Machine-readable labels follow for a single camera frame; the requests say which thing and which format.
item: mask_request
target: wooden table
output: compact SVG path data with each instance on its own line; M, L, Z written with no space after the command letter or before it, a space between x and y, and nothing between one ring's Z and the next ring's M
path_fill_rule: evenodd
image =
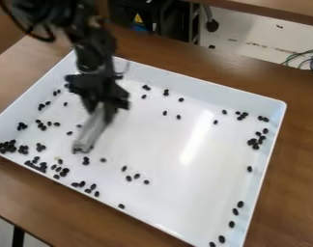
M313 25L313 0L185 0Z
M120 56L288 103L245 246L313 247L313 73L113 30ZM0 112L68 51L24 38L0 56ZM186 246L2 158L0 217L60 247Z

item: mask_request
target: chair leg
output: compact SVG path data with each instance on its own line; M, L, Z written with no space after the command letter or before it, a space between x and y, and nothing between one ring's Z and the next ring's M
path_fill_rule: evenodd
M210 33L213 33L218 29L219 24L213 19L213 13L210 6L203 4L203 8L207 17L206 28Z

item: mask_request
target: bean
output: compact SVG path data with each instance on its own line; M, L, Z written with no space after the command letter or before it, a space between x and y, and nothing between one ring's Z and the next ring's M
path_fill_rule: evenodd
M243 201L239 201L239 202L237 203L237 207L239 207L239 208L243 207L243 205L244 205Z
M218 237L218 241L219 241L220 243L225 243L225 237L222 236L222 235L220 235L220 236Z
M236 226L236 223L235 222L233 222L233 221L230 221L229 222L229 227L230 228L234 228Z

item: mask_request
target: black cable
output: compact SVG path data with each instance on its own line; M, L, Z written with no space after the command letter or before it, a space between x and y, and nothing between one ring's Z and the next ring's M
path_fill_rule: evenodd
M56 40L55 35L46 24L43 24L42 27L44 28L45 32L48 34L48 37L38 36L32 33L35 28L35 25L32 24L30 27L28 27L28 29L25 29L22 26L22 24L12 15L11 11L6 7L6 5L3 4L2 0L0 0L0 8L5 14L7 14L10 17L12 22L21 30L21 32L25 33L26 35L29 35L30 37L36 40L44 41L44 42L54 42Z

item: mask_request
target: floor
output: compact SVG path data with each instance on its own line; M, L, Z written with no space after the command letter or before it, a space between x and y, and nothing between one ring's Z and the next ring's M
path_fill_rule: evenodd
M313 48L313 27L284 20L212 8L219 29L209 33L202 14L200 44L280 64L294 51ZM297 67L304 57L290 66ZM11 247L13 226L0 219L0 247ZM24 247L47 247L29 234Z

